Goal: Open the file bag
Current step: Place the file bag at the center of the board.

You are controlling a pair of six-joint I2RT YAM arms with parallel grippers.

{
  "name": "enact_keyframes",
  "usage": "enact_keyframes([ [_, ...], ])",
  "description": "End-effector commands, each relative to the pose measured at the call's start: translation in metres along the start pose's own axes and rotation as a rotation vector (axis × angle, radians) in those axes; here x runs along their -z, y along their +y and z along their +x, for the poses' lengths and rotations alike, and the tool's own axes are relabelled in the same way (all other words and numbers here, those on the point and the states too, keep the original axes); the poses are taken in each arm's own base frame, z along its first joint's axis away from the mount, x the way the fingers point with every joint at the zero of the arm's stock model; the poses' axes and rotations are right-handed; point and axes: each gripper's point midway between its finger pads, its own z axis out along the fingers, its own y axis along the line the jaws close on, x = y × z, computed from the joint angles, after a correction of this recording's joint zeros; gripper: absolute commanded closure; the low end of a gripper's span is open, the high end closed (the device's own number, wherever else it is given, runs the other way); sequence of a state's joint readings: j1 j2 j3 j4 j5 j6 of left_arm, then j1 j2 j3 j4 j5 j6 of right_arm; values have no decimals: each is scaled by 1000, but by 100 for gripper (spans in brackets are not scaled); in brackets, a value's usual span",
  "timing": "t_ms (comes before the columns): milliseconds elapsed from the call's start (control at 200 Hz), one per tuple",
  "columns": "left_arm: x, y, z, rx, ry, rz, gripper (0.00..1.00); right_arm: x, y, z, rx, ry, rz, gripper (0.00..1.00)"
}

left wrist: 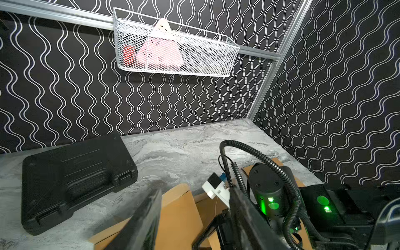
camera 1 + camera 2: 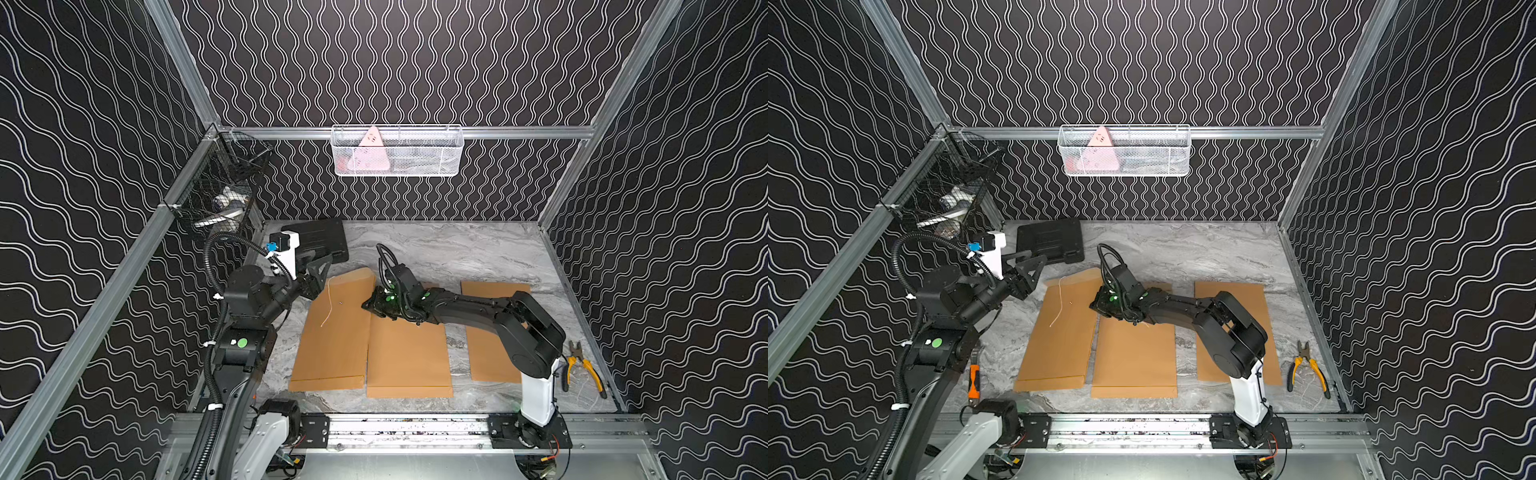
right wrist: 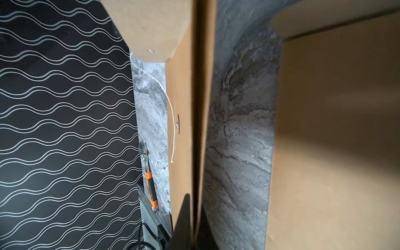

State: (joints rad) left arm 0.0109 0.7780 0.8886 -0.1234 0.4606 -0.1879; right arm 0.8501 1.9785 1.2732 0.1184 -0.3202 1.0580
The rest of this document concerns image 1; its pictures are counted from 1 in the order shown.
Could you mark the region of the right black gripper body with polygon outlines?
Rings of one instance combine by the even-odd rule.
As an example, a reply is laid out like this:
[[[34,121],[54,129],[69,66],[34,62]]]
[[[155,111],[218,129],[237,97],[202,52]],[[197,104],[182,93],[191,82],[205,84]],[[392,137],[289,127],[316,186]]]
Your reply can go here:
[[[212,250],[212,247],[220,247],[220,250],[238,250],[232,219],[229,209],[216,215],[206,229],[196,238],[192,244],[193,250]]]

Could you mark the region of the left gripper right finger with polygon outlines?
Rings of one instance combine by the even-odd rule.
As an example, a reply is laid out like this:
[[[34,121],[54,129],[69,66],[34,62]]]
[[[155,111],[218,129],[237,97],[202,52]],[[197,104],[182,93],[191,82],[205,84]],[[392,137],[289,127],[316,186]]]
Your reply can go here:
[[[242,191],[230,189],[230,217],[238,250],[288,250]]]

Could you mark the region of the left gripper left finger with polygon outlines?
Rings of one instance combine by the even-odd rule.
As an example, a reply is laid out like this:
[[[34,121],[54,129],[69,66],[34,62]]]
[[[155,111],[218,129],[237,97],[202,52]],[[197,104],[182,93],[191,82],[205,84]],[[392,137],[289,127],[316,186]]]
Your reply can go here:
[[[151,191],[107,250],[153,250],[160,221],[162,191]]]

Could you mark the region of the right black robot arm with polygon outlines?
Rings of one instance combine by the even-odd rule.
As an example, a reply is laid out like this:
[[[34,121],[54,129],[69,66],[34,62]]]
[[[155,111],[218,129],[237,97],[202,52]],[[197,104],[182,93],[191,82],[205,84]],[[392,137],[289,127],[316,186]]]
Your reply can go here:
[[[301,250],[301,230],[316,250],[399,249],[399,187],[300,187],[289,167],[245,143],[225,140],[219,150],[226,180],[212,174],[203,190],[226,209],[193,242],[193,249],[217,233],[223,250]]]

